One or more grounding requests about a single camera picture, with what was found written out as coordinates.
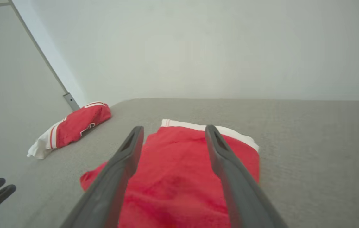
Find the red cloth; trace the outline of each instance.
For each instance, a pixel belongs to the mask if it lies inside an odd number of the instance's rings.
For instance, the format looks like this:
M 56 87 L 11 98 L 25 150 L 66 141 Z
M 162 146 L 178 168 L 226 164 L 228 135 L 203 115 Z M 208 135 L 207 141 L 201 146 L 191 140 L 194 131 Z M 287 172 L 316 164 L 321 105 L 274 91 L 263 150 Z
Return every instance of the red cloth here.
M 110 118 L 110 108 L 102 102 L 89 103 L 68 115 L 65 121 L 50 131 L 51 149 L 67 146 L 78 141 L 84 131 L 91 129 Z
M 223 137 L 258 182 L 256 150 Z M 80 178 L 84 190 L 105 164 Z M 128 182 L 119 227 L 230 227 L 222 185 L 212 171 L 204 131 L 160 127 L 147 138 L 137 172 Z

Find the gray surface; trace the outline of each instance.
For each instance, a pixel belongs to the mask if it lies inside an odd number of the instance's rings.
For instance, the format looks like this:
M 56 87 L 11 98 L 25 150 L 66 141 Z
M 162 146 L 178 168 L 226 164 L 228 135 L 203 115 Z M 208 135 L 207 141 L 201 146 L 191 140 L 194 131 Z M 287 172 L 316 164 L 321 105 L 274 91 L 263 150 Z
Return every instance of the gray surface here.
M 145 98 L 111 110 L 111 120 L 77 143 L 31 163 L 0 207 L 0 227 L 58 227 L 83 193 L 79 177 L 110 158 L 134 126 L 148 135 L 163 118 L 253 137 L 261 186 L 290 227 L 359 227 L 357 101 Z

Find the crumpled red and white cloth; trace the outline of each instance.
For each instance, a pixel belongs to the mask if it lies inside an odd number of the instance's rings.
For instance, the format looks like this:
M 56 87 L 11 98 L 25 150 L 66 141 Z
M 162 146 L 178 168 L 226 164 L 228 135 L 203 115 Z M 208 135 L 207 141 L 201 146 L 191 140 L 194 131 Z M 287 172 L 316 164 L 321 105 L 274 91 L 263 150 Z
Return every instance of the crumpled red and white cloth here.
M 259 147 L 249 136 L 217 127 L 259 181 Z M 119 227 L 230 227 L 220 179 L 211 168 L 205 126 L 162 120 L 143 145 L 129 180 Z M 106 162 L 80 178 L 87 190 Z
M 53 149 L 78 141 L 82 134 L 110 118 L 110 108 L 102 102 L 92 102 L 55 123 L 30 147 L 28 157 L 44 159 Z

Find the red and white cloth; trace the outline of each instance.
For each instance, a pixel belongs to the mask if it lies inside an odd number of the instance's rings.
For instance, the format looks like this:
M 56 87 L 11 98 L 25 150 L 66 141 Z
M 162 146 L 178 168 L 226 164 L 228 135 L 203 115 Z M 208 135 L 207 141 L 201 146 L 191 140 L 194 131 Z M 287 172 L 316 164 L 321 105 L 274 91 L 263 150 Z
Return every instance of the red and white cloth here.
M 53 149 L 78 141 L 84 131 L 109 118 L 110 108 L 107 104 L 102 102 L 89 103 L 51 126 L 30 147 L 28 157 L 44 159 Z
M 217 127 L 233 152 L 259 181 L 259 147 L 249 136 Z M 211 168 L 205 126 L 162 120 L 148 136 L 129 180 L 119 227 L 230 227 L 220 179 Z M 85 173 L 87 190 L 106 162 Z

